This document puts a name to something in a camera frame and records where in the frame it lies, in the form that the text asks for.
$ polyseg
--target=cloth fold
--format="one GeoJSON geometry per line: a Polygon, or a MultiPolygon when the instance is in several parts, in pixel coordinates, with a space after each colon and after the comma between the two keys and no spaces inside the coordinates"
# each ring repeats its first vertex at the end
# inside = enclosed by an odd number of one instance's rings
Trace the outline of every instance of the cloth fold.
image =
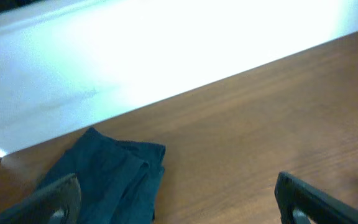
{"type": "Polygon", "coordinates": [[[76,173],[82,196],[78,223],[150,223],[164,155],[163,145],[117,141],[89,128],[37,189],[76,173]]]}

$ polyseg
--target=towel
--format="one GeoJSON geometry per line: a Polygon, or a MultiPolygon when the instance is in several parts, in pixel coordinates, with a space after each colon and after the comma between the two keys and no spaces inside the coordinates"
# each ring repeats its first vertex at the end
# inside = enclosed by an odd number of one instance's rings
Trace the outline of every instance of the towel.
{"type": "Polygon", "coordinates": [[[82,197],[78,223],[150,223],[164,154],[163,145],[117,141],[89,128],[37,189],[76,173],[82,197]]]}

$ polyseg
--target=brown wooden surface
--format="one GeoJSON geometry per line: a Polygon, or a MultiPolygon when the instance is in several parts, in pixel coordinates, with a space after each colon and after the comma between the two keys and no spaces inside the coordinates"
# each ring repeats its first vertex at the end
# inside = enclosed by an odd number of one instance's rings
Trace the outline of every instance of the brown wooden surface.
{"type": "MultiPolygon", "coordinates": [[[[280,223],[281,170],[358,208],[358,33],[95,128],[167,146],[157,223],[280,223]]],[[[0,210],[31,193],[84,131],[6,156],[0,210]]]]}

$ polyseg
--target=wooden board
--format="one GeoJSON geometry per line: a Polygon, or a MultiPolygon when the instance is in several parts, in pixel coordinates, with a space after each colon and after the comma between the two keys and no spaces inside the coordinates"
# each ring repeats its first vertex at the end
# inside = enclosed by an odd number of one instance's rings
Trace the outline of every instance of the wooden board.
{"type": "MultiPolygon", "coordinates": [[[[358,208],[358,33],[95,128],[167,146],[156,223],[280,223],[281,170],[358,208]]],[[[0,211],[84,131],[3,158],[0,211]]]]}

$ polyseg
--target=white wall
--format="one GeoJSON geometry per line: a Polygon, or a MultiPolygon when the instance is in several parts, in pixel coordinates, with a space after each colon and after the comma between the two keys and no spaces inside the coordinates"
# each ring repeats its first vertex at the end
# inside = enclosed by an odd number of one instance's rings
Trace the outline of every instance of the white wall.
{"type": "Polygon", "coordinates": [[[121,0],[70,10],[0,15],[0,156],[358,31],[358,1],[121,0]]]}

